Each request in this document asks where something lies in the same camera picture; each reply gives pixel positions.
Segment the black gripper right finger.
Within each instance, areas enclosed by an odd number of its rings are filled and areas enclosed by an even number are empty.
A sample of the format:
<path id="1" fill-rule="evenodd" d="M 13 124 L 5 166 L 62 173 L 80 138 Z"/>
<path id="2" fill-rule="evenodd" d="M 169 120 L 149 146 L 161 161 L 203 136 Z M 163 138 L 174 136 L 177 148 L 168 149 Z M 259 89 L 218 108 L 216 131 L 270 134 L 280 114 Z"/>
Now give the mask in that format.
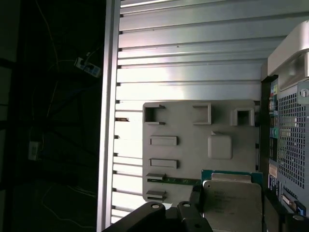
<path id="1" fill-rule="evenodd" d="M 268 232 L 309 231 L 309 218 L 289 213 L 270 190 L 264 192 L 264 222 Z"/>

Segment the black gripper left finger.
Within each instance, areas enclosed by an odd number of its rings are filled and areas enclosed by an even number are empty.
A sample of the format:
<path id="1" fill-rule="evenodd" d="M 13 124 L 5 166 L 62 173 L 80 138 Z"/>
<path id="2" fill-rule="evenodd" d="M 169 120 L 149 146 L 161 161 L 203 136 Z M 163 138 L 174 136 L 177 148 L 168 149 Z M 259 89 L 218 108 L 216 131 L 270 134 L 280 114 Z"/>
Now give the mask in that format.
<path id="1" fill-rule="evenodd" d="M 105 232 L 209 232 L 211 226 L 201 215 L 202 186 L 194 186 L 189 201 L 176 207 L 166 207 L 157 202 L 147 202 L 129 213 Z"/>

